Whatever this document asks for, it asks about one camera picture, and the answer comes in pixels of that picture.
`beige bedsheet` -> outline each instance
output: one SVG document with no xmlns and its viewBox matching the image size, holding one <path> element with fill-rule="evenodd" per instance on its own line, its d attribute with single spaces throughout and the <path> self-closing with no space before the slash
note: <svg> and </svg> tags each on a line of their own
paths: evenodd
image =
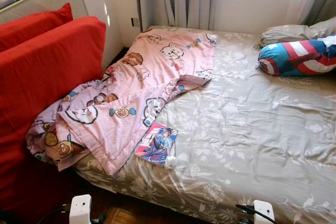
<svg viewBox="0 0 336 224">
<path fill-rule="evenodd" d="M 210 222 L 236 224 L 235 204 L 259 199 L 273 205 L 279 223 L 335 223 L 335 73 L 269 76 L 256 69 L 258 36 L 217 34 L 212 80 L 156 120 L 179 130 L 178 167 L 132 155 L 109 177 L 88 155 L 76 171 L 99 187 Z"/>
</svg>

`book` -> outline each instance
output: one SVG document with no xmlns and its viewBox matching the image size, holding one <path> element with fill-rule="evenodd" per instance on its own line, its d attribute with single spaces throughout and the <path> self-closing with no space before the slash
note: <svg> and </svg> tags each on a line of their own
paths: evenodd
<svg viewBox="0 0 336 224">
<path fill-rule="evenodd" d="M 135 155 L 154 165 L 163 166 L 175 146 L 177 134 L 176 129 L 153 123 L 142 138 Z"/>
</svg>

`red white blue pillow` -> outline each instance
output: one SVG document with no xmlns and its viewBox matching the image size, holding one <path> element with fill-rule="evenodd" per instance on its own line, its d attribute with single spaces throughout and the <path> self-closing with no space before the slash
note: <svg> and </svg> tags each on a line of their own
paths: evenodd
<svg viewBox="0 0 336 224">
<path fill-rule="evenodd" d="M 336 36 L 264 47 L 258 58 L 262 71 L 275 76 L 305 76 L 336 69 Z"/>
</svg>

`pink blanket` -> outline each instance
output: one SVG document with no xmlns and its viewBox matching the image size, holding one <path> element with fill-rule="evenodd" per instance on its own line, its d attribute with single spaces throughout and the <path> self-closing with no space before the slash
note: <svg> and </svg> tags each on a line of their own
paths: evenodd
<svg viewBox="0 0 336 224">
<path fill-rule="evenodd" d="M 59 170 L 91 152 L 114 175 L 167 102 L 211 79 L 216 39 L 141 33 L 105 79 L 81 84 L 37 117 L 26 135 L 29 150 L 43 161 L 52 158 Z"/>
</svg>

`cartoon bear print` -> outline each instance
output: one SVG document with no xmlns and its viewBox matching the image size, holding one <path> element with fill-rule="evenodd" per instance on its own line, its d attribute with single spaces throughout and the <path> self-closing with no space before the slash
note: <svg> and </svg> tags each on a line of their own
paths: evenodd
<svg viewBox="0 0 336 224">
<path fill-rule="evenodd" d="M 196 71 L 196 76 L 203 77 L 204 80 L 205 79 L 206 80 L 211 80 L 212 74 L 213 74 L 212 69 L 205 69 L 205 70 L 201 70 L 201 71 Z"/>
<path fill-rule="evenodd" d="M 146 100 L 147 106 L 143 110 L 144 120 L 143 124 L 146 127 L 151 126 L 155 118 L 165 105 L 165 100 L 162 98 L 151 98 Z"/>
<path fill-rule="evenodd" d="M 158 35 L 158 34 L 149 35 L 148 38 L 147 38 L 147 41 L 149 43 L 158 44 L 161 41 L 161 36 Z"/>
<path fill-rule="evenodd" d="M 93 105 L 99 105 L 99 104 L 103 104 L 106 102 L 113 102 L 117 99 L 118 97 L 113 93 L 110 93 L 108 95 L 105 95 L 104 93 L 100 93 L 99 95 L 94 97 L 93 100 L 88 101 L 86 103 L 86 107 L 93 106 Z"/>
<path fill-rule="evenodd" d="M 189 45 L 187 45 L 186 48 L 190 49 L 190 48 L 199 47 L 200 43 L 201 43 L 201 40 L 200 39 L 196 39 L 194 42 L 192 42 Z"/>
<path fill-rule="evenodd" d="M 116 79 L 116 77 L 114 76 L 114 71 L 115 71 L 114 66 L 108 66 L 107 69 L 105 70 L 104 75 L 103 75 L 103 81 L 102 81 L 102 82 L 108 80 L 108 82 L 109 82 L 108 85 L 111 85 L 111 84 L 113 84 L 114 82 L 116 82 L 117 79 Z"/>
<path fill-rule="evenodd" d="M 136 65 L 142 64 L 143 58 L 141 54 L 137 52 L 130 52 L 121 60 L 121 62 L 125 64 L 129 64 L 131 66 L 136 66 Z"/>
<path fill-rule="evenodd" d="M 53 159 L 48 157 L 46 151 L 36 152 L 34 153 L 34 157 L 39 161 L 42 161 L 48 164 L 53 164 L 53 165 L 55 164 Z"/>
<path fill-rule="evenodd" d="M 151 74 L 151 72 L 149 70 L 146 70 L 144 68 L 141 68 L 139 71 L 138 71 L 138 74 L 137 74 L 137 79 L 139 81 L 143 81 L 145 80 L 147 77 L 149 77 L 149 75 Z"/>
<path fill-rule="evenodd" d="M 210 44 L 216 44 L 216 41 L 217 41 L 216 34 L 205 34 L 205 36 L 209 40 Z"/>
<path fill-rule="evenodd" d="M 98 117 L 98 110 L 94 106 L 89 106 L 81 110 L 67 110 L 65 113 L 70 119 L 82 124 L 91 124 Z"/>
<path fill-rule="evenodd" d="M 184 51 L 180 47 L 171 44 L 163 47 L 160 50 L 160 53 L 168 57 L 170 60 L 177 60 L 179 57 L 184 55 Z"/>
<path fill-rule="evenodd" d="M 57 136 L 53 132 L 47 132 L 44 138 L 44 143 L 47 146 L 55 146 L 58 143 Z"/>
<path fill-rule="evenodd" d="M 68 93 L 64 98 L 63 101 L 64 102 L 69 102 L 71 101 L 71 99 L 76 95 L 76 93 L 74 91 L 71 91 L 70 93 Z"/>
<path fill-rule="evenodd" d="M 52 126 L 53 123 L 44 123 L 43 124 L 43 129 L 47 132 L 49 131 L 50 127 Z"/>
<path fill-rule="evenodd" d="M 81 146 L 80 144 L 77 144 L 75 142 L 71 142 L 71 148 L 72 148 L 72 153 L 74 153 L 74 154 L 78 154 L 82 150 L 85 149 L 83 146 Z"/>
<path fill-rule="evenodd" d="M 117 110 L 115 109 L 110 109 L 109 110 L 109 115 L 110 116 L 114 116 L 116 115 L 117 117 L 119 118 L 126 118 L 127 116 L 129 115 L 136 115 L 136 110 L 135 108 L 130 108 L 129 110 L 124 108 L 124 107 L 121 107 Z"/>
<path fill-rule="evenodd" d="M 70 141 L 62 141 L 58 144 L 58 153 L 60 158 L 65 158 L 72 153 L 72 147 Z"/>
</svg>

